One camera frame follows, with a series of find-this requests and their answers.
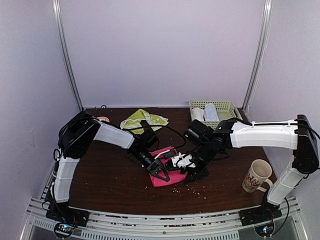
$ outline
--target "pink cloth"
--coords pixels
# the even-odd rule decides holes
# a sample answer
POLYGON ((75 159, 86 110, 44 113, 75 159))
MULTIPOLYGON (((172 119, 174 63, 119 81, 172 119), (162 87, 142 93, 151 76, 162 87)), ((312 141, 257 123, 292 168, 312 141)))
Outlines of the pink cloth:
MULTIPOLYGON (((158 151, 150 152, 150 153, 151 153, 152 156, 156 156, 161 152, 164 152, 166 150, 172 150, 172 149, 174 149, 173 146, 168 146, 166 148, 160 149, 158 151)), ((158 157, 158 159, 163 163, 163 165, 165 165, 169 161, 169 159, 164 159, 163 156, 158 157)), ((152 182, 152 185, 154 187, 163 187, 163 186, 176 184, 176 183, 184 181, 186 179, 186 176, 187 176, 187 173, 180 174, 180 170, 168 171, 167 173, 168 173, 168 175, 170 177, 170 180, 168 182, 164 181, 164 180, 161 180, 161 179, 159 179, 157 177, 154 177, 154 176, 149 174, 151 182, 152 182)), ((159 172, 158 175, 163 177, 163 178, 166 177, 163 171, 159 172)))

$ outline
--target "wooden tabletop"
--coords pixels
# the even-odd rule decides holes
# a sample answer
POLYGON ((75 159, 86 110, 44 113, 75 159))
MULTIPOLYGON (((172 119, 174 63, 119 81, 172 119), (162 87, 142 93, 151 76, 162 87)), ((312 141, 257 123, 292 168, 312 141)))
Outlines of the wooden tabletop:
MULTIPOLYGON (((169 126, 184 133, 191 123, 188 108, 144 108, 169 119, 169 126)), ((87 109, 93 116, 106 116, 119 126, 137 108, 87 109)), ((159 147, 178 146, 181 138, 167 128, 156 132, 159 147)), ((190 142, 180 149, 191 150, 190 142)), ((263 192, 247 193, 242 181, 255 159, 268 160, 262 147, 229 150, 229 158, 209 163, 209 176, 189 184, 183 182, 153 187, 146 169, 125 158, 126 150, 95 141, 76 167, 70 189, 70 206, 94 211, 138 215, 177 215, 218 212, 253 207, 263 192)))

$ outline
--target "yellow green cloth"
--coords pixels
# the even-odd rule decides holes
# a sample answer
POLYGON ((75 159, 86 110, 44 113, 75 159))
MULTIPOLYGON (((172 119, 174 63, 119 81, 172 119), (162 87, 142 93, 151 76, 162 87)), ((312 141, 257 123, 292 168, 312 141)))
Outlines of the yellow green cloth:
MULTIPOLYGON (((140 124, 141 121, 145 120, 149 125, 167 125, 168 118, 165 118, 163 116, 155 115, 155 114, 149 114, 147 111, 143 109, 137 110, 134 114, 132 114, 130 117, 128 117, 126 120, 122 121, 120 124, 121 129, 134 129, 142 127, 140 124)), ((161 126, 154 126, 152 127, 153 131, 157 131, 161 128, 161 126)), ((132 131, 134 134, 143 134, 144 129, 137 129, 132 131)))

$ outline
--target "basket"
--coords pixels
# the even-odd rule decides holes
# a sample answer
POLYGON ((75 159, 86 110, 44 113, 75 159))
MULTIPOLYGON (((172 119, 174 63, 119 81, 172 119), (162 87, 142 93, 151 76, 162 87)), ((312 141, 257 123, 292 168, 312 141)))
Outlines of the basket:
MULTIPOLYGON (((230 118, 243 119, 232 101, 189 101, 191 121, 194 120, 191 109, 205 109, 206 104, 214 104, 220 121, 230 118)), ((220 121, 202 121, 202 123, 215 129, 220 121)))

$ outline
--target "white mug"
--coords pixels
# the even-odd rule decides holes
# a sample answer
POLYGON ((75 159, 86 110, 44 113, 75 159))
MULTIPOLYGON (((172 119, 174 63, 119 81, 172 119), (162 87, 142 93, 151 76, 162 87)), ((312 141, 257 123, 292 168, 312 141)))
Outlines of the white mug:
POLYGON ((242 187, 248 193, 253 193, 256 190, 262 192, 267 191, 261 185, 266 182, 271 187, 273 185, 269 177, 272 174, 272 168, 269 163, 262 159, 256 159, 252 162, 248 173, 246 174, 242 187))

